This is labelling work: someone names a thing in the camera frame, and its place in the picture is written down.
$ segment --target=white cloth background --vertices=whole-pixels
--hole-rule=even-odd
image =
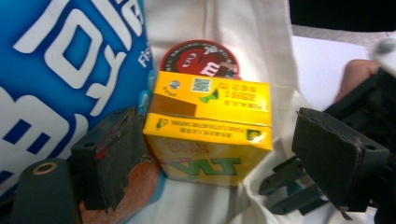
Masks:
[[[333,212],[330,206],[308,217],[302,217],[299,212],[275,216],[265,209],[266,198],[258,195],[257,190],[272,168],[292,155],[290,140],[295,112],[309,103],[316,109],[329,105],[338,89],[343,66],[349,60],[366,58],[364,48],[339,46],[336,42],[322,48],[327,44],[318,40],[292,39],[287,0],[147,0],[145,3],[148,39],[157,65],[174,45],[208,39],[233,52],[244,80],[271,83],[274,151],[237,189],[167,180],[161,199],[128,223],[314,223],[310,220],[328,223]],[[337,49],[346,52],[334,54]]]

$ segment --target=screw hole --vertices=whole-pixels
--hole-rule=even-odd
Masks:
[[[34,175],[46,175],[50,172],[52,172],[53,170],[56,169],[56,167],[58,166],[58,164],[56,162],[45,162],[42,164],[39,164],[34,170],[33,170],[33,174]]]
[[[372,145],[364,145],[364,147],[366,147],[367,149],[370,149],[370,150],[376,150],[376,147],[374,147]]]
[[[94,145],[95,145],[95,143],[89,142],[89,143],[84,144],[84,147],[93,147]]]

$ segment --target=red round sticker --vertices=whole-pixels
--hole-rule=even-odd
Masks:
[[[191,40],[172,47],[163,57],[160,69],[209,77],[240,79],[238,63],[221,44]]]

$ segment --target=human hand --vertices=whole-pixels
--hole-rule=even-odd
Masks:
[[[376,75],[379,64],[370,60],[352,60],[344,70],[344,77],[341,82],[340,90],[335,97],[334,102],[337,103],[346,95],[357,88],[364,80],[370,76]]]

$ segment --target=qr code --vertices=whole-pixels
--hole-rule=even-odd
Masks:
[[[198,92],[210,92],[210,86],[212,84],[212,80],[206,78],[198,78],[195,77],[192,81],[192,91]]]

